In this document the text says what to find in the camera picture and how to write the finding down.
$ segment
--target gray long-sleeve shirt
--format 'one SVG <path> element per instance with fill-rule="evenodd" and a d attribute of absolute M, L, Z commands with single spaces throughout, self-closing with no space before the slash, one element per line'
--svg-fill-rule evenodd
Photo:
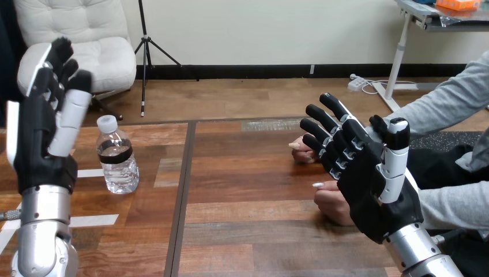
<path fill-rule="evenodd" d="M 405 118 L 411 127 L 412 137 L 418 138 L 451 127 L 488 104 L 489 51 L 477 61 L 467 64 L 459 75 L 385 119 Z M 489 128 L 481 135 L 473 152 L 467 153 L 456 163 L 468 171 L 489 166 Z M 427 229 L 462 227 L 489 230 L 487 181 L 420 190 L 419 197 Z"/>

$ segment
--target black mat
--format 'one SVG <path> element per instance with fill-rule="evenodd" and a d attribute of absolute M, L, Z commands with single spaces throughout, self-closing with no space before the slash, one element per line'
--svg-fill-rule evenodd
<path fill-rule="evenodd" d="M 481 134 L 482 132 L 439 132 L 411 141 L 410 147 L 446 152 L 460 144 L 474 145 Z"/>

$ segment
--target white wall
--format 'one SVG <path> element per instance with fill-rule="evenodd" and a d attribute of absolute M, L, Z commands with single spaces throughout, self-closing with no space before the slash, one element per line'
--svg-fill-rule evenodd
<path fill-rule="evenodd" d="M 137 0 L 121 0 L 131 42 Z M 403 18 L 393 0 L 143 0 L 151 38 L 187 65 L 392 63 Z M 411 25 L 405 62 L 466 63 L 489 33 L 425 33 Z M 153 64 L 172 64 L 151 47 Z M 142 64 L 142 51 L 138 53 Z"/>

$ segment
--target orange box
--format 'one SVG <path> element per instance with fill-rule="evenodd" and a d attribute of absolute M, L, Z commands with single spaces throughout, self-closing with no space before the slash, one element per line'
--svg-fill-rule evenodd
<path fill-rule="evenodd" d="M 452 10 L 476 10 L 480 6 L 480 0 L 437 0 L 437 6 Z"/>

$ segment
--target water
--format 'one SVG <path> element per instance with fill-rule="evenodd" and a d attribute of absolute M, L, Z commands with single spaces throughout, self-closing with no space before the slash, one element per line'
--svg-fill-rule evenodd
<path fill-rule="evenodd" d="M 102 152 L 102 156 L 117 156 L 127 150 L 127 146 L 109 147 Z M 123 163 L 102 164 L 106 178 L 107 189 L 117 194 L 131 193 L 139 184 L 139 169 L 134 159 L 134 153 Z"/>

